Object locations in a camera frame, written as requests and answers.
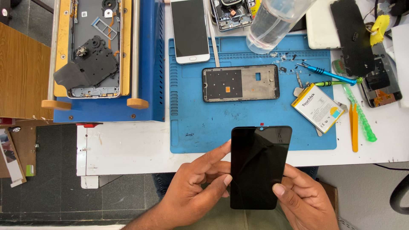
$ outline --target green plastic handle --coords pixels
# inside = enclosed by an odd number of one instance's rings
[[[357,104],[357,113],[358,113],[358,117],[359,117],[359,124],[362,128],[362,131],[364,132],[364,136],[366,138],[367,141],[370,142],[375,142],[376,140],[378,140],[375,136],[375,134],[372,132],[371,126],[368,123],[368,120],[365,117],[364,112],[361,109],[361,106],[359,106],[359,103],[357,103],[357,100],[355,99],[354,94],[352,93],[351,89],[349,88],[349,86],[347,84],[342,84],[348,99],[350,101],[355,101]]]

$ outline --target lcd separator machine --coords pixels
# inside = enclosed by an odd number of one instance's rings
[[[54,121],[164,121],[163,0],[56,0],[54,11],[41,104]]]

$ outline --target blue silicone repair mat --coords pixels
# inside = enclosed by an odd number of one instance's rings
[[[220,66],[276,64],[279,71],[280,98],[259,101],[204,102],[202,99],[202,70],[214,68],[213,47],[209,41],[211,57],[206,63],[179,65],[175,59],[175,43],[169,39],[171,152],[202,153],[214,149],[230,139],[237,126],[292,127],[290,150],[323,150],[337,147],[335,126],[322,137],[314,126],[291,103],[296,99],[298,87],[295,71],[301,81],[327,81],[330,77],[313,74],[296,63],[306,63],[331,70],[329,50],[311,50],[305,34],[287,35],[269,54],[255,54],[246,45],[246,37],[217,37]],[[334,98],[333,88],[321,88]]]

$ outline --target yellow cloth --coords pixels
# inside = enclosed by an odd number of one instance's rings
[[[371,33],[371,38],[369,39],[371,46],[383,41],[383,35],[385,34],[388,25],[389,15],[379,15],[372,27],[373,33]]]

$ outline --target white table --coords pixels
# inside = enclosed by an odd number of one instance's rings
[[[370,9],[372,2],[361,8]],[[169,85],[168,40],[173,37],[170,7],[165,7],[165,85]],[[241,36],[245,29],[220,33],[216,36]],[[331,51],[331,59],[341,55],[340,50]],[[352,87],[378,141],[365,140],[359,131],[359,151],[351,146],[349,116],[344,115],[336,124],[337,148],[320,151],[289,151],[287,163],[294,166],[347,165],[380,162],[409,161],[409,110],[400,108],[399,102],[370,108],[362,98],[359,87]],[[334,99],[349,105],[340,85],[334,86]],[[88,186],[98,186],[99,175],[145,174],[175,172],[182,163],[191,162],[203,153],[172,154],[170,147],[169,88],[165,87],[165,122],[104,123],[95,128],[78,127],[77,175],[88,179]],[[224,160],[230,161],[230,154]]]

